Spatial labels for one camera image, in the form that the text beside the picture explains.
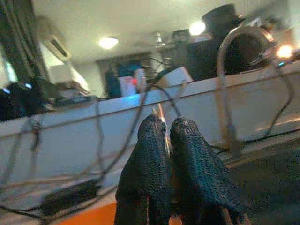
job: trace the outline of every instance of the dark floor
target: dark floor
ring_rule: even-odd
[[[253,225],[300,225],[300,150],[231,170]]]

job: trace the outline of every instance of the blue light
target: blue light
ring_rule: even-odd
[[[3,91],[6,92],[7,94],[10,94],[10,90],[3,88]]]
[[[31,88],[32,88],[32,85],[31,85],[31,84],[29,84],[29,83],[26,83],[26,84],[25,84],[25,86],[26,86],[27,88],[29,88],[29,89],[31,89]]]

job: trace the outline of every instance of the black cable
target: black cable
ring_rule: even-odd
[[[116,186],[113,186],[111,189],[109,189],[108,191],[106,191],[104,194],[102,195],[99,195],[94,201],[90,202],[89,204],[87,205],[84,205],[82,207],[79,207],[79,208],[76,208],[74,210],[71,210],[69,212],[66,212],[62,215],[59,215],[58,217],[55,217],[55,218],[49,218],[49,219],[45,219],[44,222],[42,223],[43,225],[49,225],[50,223],[53,223],[54,221],[60,219],[60,218],[63,218],[63,217],[66,217],[68,215],[71,215],[71,214],[74,214],[74,213],[77,213],[79,211],[82,211],[82,210],[85,210],[89,207],[91,207],[92,205],[96,204],[97,202],[99,202],[102,198],[106,197],[107,195],[109,195],[111,192],[113,192],[116,188],[118,187],[118,185]]]
[[[283,133],[274,134],[274,135],[270,135],[270,136],[266,136],[266,137],[262,137],[262,138],[257,138],[257,139],[254,139],[254,140],[243,141],[243,143],[244,144],[255,143],[255,142],[263,141],[263,140],[266,140],[266,139],[269,139],[269,138],[272,138],[272,137],[277,137],[277,136],[292,134],[292,133],[295,133],[297,131],[300,131],[300,129],[286,131],[286,132],[283,132]]]
[[[27,209],[27,210],[12,209],[12,208],[8,208],[8,207],[3,206],[3,205],[0,205],[0,208],[5,208],[5,209],[9,209],[9,210],[14,210],[14,211],[18,211],[18,212],[34,212],[34,211],[40,210],[40,206],[35,206],[35,207],[29,208],[29,209]]]
[[[158,62],[158,63],[160,63],[160,64],[163,64],[163,63],[164,63],[163,61],[159,61],[158,59],[155,59],[155,58],[152,58],[152,57],[150,57],[149,59],[154,60],[154,61],[156,61],[156,62]]]
[[[214,145],[210,145],[211,148],[214,148],[214,149],[218,149],[220,151],[224,151],[224,150],[228,150],[228,149],[223,149],[221,147],[218,147],[218,146],[214,146]]]
[[[22,216],[27,216],[27,217],[31,217],[31,218],[35,218],[35,219],[42,219],[40,216],[31,214],[31,213],[27,213],[24,210],[18,211],[18,210],[7,208],[5,206],[0,206],[0,209],[5,210],[7,212],[14,213],[14,214],[22,215]]]
[[[177,115],[178,115],[179,117],[181,116],[181,113],[180,113],[179,109],[177,108],[177,106],[176,106],[174,100],[171,98],[171,96],[169,95],[169,93],[168,93],[166,90],[164,90],[163,88],[158,87],[157,85],[154,85],[154,84],[148,85],[147,88],[146,88],[146,91],[145,91],[145,95],[143,96],[143,99],[142,99],[141,104],[140,104],[140,106],[139,106],[139,109],[138,109],[137,115],[136,115],[136,117],[135,117],[135,120],[134,120],[134,122],[133,122],[133,124],[132,124],[132,127],[131,127],[131,129],[130,129],[129,135],[128,135],[126,141],[125,141],[125,144],[123,145],[123,147],[122,147],[122,149],[121,149],[119,155],[118,155],[118,156],[113,160],[113,162],[112,162],[112,163],[111,163],[111,164],[103,171],[102,176],[101,176],[100,179],[99,179],[100,182],[103,181],[103,179],[105,178],[105,176],[110,172],[110,170],[114,167],[114,165],[119,161],[119,159],[121,158],[121,156],[122,156],[122,155],[125,153],[125,151],[127,150],[128,144],[129,144],[129,142],[130,142],[130,140],[131,140],[131,138],[132,138],[132,135],[133,135],[133,133],[134,133],[134,131],[135,131],[135,128],[136,128],[137,123],[138,123],[138,120],[139,120],[140,115],[141,115],[141,113],[142,113],[142,109],[143,109],[143,106],[144,106],[145,101],[146,101],[146,99],[147,99],[148,93],[149,93],[149,91],[150,91],[152,88],[154,88],[154,87],[157,88],[157,89],[159,89],[160,91],[162,91],[162,92],[164,92],[164,93],[166,94],[166,96],[167,96],[167,97],[169,98],[169,100],[171,101],[171,105],[172,105],[173,108],[175,109]],[[88,205],[85,205],[85,206],[83,206],[83,207],[77,208],[77,209],[75,209],[75,210],[71,210],[71,211],[69,211],[69,212],[67,212],[67,213],[65,213],[65,214],[63,214],[63,215],[61,215],[61,216],[59,216],[58,218],[55,218],[54,220],[57,220],[57,219],[62,218],[62,217],[64,217],[64,216],[67,216],[67,215],[76,213],[76,212],[78,212],[78,211],[82,211],[82,210],[84,210],[84,209],[86,209],[86,208],[92,206],[93,204],[95,204],[96,202],[98,202],[99,200],[101,200],[103,197],[105,197],[107,194],[109,194],[109,193],[111,193],[112,191],[114,191],[116,188],[117,188],[117,186],[114,186],[113,188],[111,188],[110,190],[108,190],[107,192],[105,192],[103,195],[100,195],[99,197],[97,197],[93,202],[89,203]],[[18,211],[18,210],[14,210],[14,211],[15,211],[15,212],[18,212],[18,213],[24,213],[24,211]],[[46,221],[46,220],[45,220],[45,221],[43,222],[43,224],[45,224],[45,225],[46,225],[46,224],[49,224],[49,223],[53,222],[54,220],[50,220],[50,221]]]
[[[143,96],[143,99],[141,101],[141,104],[138,108],[138,111],[137,111],[137,114],[136,114],[136,117],[135,117],[135,120],[131,126],[131,129],[129,131],[129,135],[127,136],[127,139],[123,145],[123,147],[121,148],[119,154],[117,155],[117,157],[109,164],[109,166],[103,171],[102,173],[102,176],[100,177],[99,179],[99,182],[102,182],[105,178],[105,176],[110,172],[110,170],[116,165],[116,163],[120,160],[120,158],[124,155],[124,153],[126,152],[127,150],[127,147],[128,147],[128,144],[132,138],[132,135],[134,134],[134,131],[135,131],[135,128],[137,126],[137,123],[138,123],[138,120],[141,116],[141,113],[142,113],[142,109],[143,109],[143,106],[145,104],[145,101],[146,101],[146,98],[148,96],[148,92],[153,88],[157,88],[159,90],[161,90],[162,92],[164,92],[166,94],[166,96],[169,98],[169,100],[171,101],[171,105],[173,106],[173,108],[175,109],[176,113],[177,113],[177,116],[180,117],[181,116],[181,113],[179,111],[179,109],[177,108],[174,100],[171,98],[171,96],[169,95],[169,93],[164,90],[163,88],[161,87],[158,87],[157,85],[154,85],[154,84],[149,84],[145,90],[145,94]]]
[[[223,149],[223,150],[217,152],[216,154],[219,155],[219,154],[221,154],[221,153],[223,153],[223,152],[227,152],[227,151],[228,151],[228,149]]]
[[[265,137],[268,137],[272,131],[272,129],[274,128],[277,120],[279,119],[279,117],[281,116],[281,114],[283,113],[283,111],[290,105],[290,103],[292,102],[294,95],[295,95],[295,91],[293,88],[293,85],[291,84],[291,82],[289,81],[289,79],[287,78],[286,75],[281,75],[280,78],[285,82],[286,88],[289,92],[289,98],[286,101],[285,105],[279,110],[279,112],[276,114],[276,116],[274,117],[274,119],[272,120],[272,123],[270,125],[270,128],[267,130],[266,134],[264,135]]]

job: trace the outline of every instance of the black textured fabric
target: black textured fabric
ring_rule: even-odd
[[[184,224],[206,224],[203,217],[210,217],[207,224],[222,224],[216,221],[222,220],[220,207],[227,208],[234,220],[241,217],[244,207],[233,193],[228,169],[210,149],[197,125],[180,117],[172,124],[170,136],[183,214],[189,214]]]
[[[116,194],[115,225],[135,224],[136,221],[120,219],[120,212],[124,212],[124,207],[128,207],[122,202],[125,202],[126,198],[136,202],[145,196],[149,200],[150,224],[169,224],[172,198],[169,165],[165,151],[165,124],[157,116],[150,115],[140,125],[135,149],[121,174]]]

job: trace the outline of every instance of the wire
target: wire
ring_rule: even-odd
[[[104,132],[103,132],[103,129],[101,126],[101,118],[100,118],[99,105],[98,105],[97,98],[96,98],[96,103],[95,103],[95,113],[96,113],[96,130],[98,133],[97,157],[98,157],[100,170],[103,171],[104,167],[102,164],[102,153],[103,153],[103,141],[104,141],[105,137],[104,137]]]
[[[38,156],[38,146],[40,145],[40,131],[42,129],[42,123],[45,119],[45,114],[42,114],[39,118],[38,121],[29,119],[29,123],[30,123],[30,129],[32,130],[33,134],[35,135],[34,137],[34,141],[33,144],[30,148],[30,153],[31,153],[31,158],[30,158],[30,172],[28,175],[28,179],[27,180],[31,180],[32,177],[34,176],[35,172],[36,172],[36,167],[37,167],[37,156]],[[12,195],[9,195],[8,197],[1,199],[2,202],[5,201],[11,201],[11,200],[17,200],[17,197],[20,198],[34,190],[36,190],[38,187],[38,185],[36,185],[35,187],[33,187],[32,189],[26,191],[23,193],[24,191],[24,187],[18,189],[17,191],[15,191]]]
[[[0,208],[5,208],[5,209],[8,209],[8,210],[14,210],[14,211],[18,211],[18,212],[34,212],[34,211],[40,210],[40,206],[35,206],[35,207],[32,207],[32,208],[27,209],[27,210],[12,209],[12,208],[8,208],[8,207],[3,206],[3,205],[0,205]]]
[[[8,183],[9,178],[11,176],[11,173],[14,170],[15,162],[16,162],[16,157],[17,157],[17,155],[19,153],[20,144],[21,144],[21,141],[23,139],[23,134],[25,132],[25,129],[27,127],[27,123],[29,121],[30,121],[30,118],[27,119],[24,122],[24,124],[23,124],[23,126],[21,128],[21,131],[18,133],[18,135],[16,137],[14,146],[13,146],[12,150],[10,151],[8,165],[7,165],[6,170],[5,170],[5,172],[3,173],[3,176],[2,176],[2,185],[0,187],[0,196],[3,194],[3,186]]]
[[[82,207],[79,207],[79,208],[76,208],[74,210],[71,210],[69,212],[66,212],[62,215],[59,215],[58,217],[55,217],[55,218],[47,218],[44,220],[44,223],[43,225],[49,225],[50,223],[53,223],[54,221],[60,219],[60,218],[63,218],[63,217],[66,217],[68,215],[71,215],[71,214],[74,214],[74,213],[77,213],[79,211],[82,211],[82,210],[85,210],[89,207],[91,207],[92,205],[96,204],[97,202],[99,202],[102,198],[106,197],[107,195],[109,195],[110,193],[112,193],[116,188],[118,187],[118,185],[116,186],[113,186],[111,189],[109,189],[108,191],[106,191],[104,194],[98,196],[95,200],[93,200],[92,202],[90,202],[89,204],[87,205],[84,205]]]
[[[150,59],[151,59],[151,60],[154,60],[154,61],[156,61],[156,62],[158,62],[158,63],[160,63],[160,64],[163,64],[163,63],[164,63],[163,61],[160,61],[160,60],[155,59],[155,58],[152,58],[152,57],[150,57]]]
[[[270,128],[267,130],[266,134],[264,135],[264,138],[269,136],[272,129],[274,128],[277,120],[279,119],[279,117],[281,116],[281,114],[283,113],[283,111],[290,105],[290,103],[292,102],[294,95],[295,95],[295,91],[293,88],[293,85],[291,84],[290,80],[287,78],[287,76],[285,75],[281,75],[280,78],[285,82],[285,85],[288,89],[289,92],[289,98],[286,101],[285,105],[279,110],[279,112],[276,114],[276,116],[274,117],[274,119],[271,122]]]
[[[223,150],[217,152],[216,154],[219,155],[219,154],[221,154],[221,153],[223,153],[223,152],[227,152],[227,151],[228,151],[228,149],[223,149]]]
[[[262,138],[254,139],[254,140],[248,140],[248,141],[244,141],[243,143],[245,143],[245,144],[255,143],[255,142],[263,141],[263,140],[266,140],[266,139],[269,139],[269,138],[272,138],[272,137],[277,137],[277,136],[292,134],[292,133],[295,133],[295,132],[298,132],[298,131],[300,131],[300,129],[286,131],[286,132],[283,132],[283,133],[274,134],[274,135],[270,135],[270,136],[267,136],[267,137],[262,137]]]
[[[137,114],[135,116],[135,120],[134,122],[132,123],[132,126],[131,126],[131,129],[129,130],[129,134],[127,136],[127,139],[123,145],[123,147],[121,148],[119,154],[117,155],[117,157],[109,164],[109,166],[103,171],[102,173],[102,176],[100,177],[99,179],[99,182],[102,182],[104,179],[105,179],[105,176],[110,172],[110,170],[116,165],[116,163],[120,160],[120,158],[122,157],[122,155],[124,155],[124,153],[126,152],[127,150],[127,147],[128,147],[128,144],[133,136],[133,133],[135,131],[135,128],[137,126],[137,123],[138,123],[138,120],[141,116],[141,113],[142,113],[142,109],[143,109],[143,106],[145,104],[145,101],[147,99],[147,96],[148,96],[148,92],[152,89],[152,88],[157,88],[159,90],[161,90],[162,92],[165,93],[165,95],[169,98],[169,100],[171,101],[171,105],[173,106],[173,108],[175,109],[176,113],[177,113],[177,116],[180,117],[181,116],[181,113],[179,111],[179,109],[177,108],[174,100],[171,98],[171,96],[169,95],[169,93],[164,90],[163,88],[161,87],[158,87],[157,85],[154,85],[154,84],[149,84],[145,90],[145,94],[142,98],[142,101],[140,103],[140,106],[138,108],[138,111],[137,111]]]
[[[31,217],[31,218],[35,218],[35,219],[42,219],[40,216],[31,214],[31,213],[27,213],[24,210],[20,210],[20,211],[14,210],[14,209],[7,208],[5,206],[0,206],[0,209],[5,210],[7,212],[15,213],[18,215],[22,215],[22,216],[27,216],[27,217]]]

